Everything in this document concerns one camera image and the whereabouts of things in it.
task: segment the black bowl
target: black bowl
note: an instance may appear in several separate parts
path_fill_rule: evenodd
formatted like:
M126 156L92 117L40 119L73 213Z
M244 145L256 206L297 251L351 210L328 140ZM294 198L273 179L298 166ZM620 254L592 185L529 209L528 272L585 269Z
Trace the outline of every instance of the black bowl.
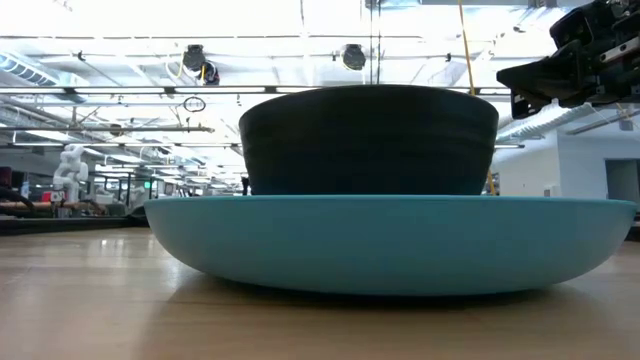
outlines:
M332 87L261 103L240 119L255 195L478 195L498 112L438 88Z

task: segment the white robot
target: white robot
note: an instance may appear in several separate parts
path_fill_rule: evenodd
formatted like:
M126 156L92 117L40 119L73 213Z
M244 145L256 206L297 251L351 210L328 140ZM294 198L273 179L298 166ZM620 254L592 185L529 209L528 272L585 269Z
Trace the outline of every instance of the white robot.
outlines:
M64 189L67 189L67 201L77 202L80 181L89 178L89 167L81 161L84 148L78 145L67 145L60 154L60 165L53 174L53 192L51 201L62 201Z

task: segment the bowl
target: bowl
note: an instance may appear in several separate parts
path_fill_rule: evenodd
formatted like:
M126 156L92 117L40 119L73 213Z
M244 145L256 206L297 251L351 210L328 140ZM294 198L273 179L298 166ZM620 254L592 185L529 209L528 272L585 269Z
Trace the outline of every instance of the bowl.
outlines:
M484 196L252 196L145 203L183 263L238 282L355 295L475 295L580 276L635 203Z
M261 103L240 134L254 195L478 195L497 122L467 94L360 85Z

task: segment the table surface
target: table surface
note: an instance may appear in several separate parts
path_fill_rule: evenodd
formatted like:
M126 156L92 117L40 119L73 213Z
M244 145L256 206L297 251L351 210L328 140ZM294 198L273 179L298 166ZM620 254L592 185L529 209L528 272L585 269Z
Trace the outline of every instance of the table surface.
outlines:
M4 237L0 359L640 359L639 285L638 243L547 290L374 299L215 279L147 229Z

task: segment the teal plate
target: teal plate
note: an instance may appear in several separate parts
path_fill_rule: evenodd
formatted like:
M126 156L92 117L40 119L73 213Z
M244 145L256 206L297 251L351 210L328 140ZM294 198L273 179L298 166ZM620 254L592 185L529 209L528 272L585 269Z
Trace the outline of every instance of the teal plate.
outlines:
M253 196L145 203L165 249L226 279L361 295L542 288L607 260L636 204L481 196Z

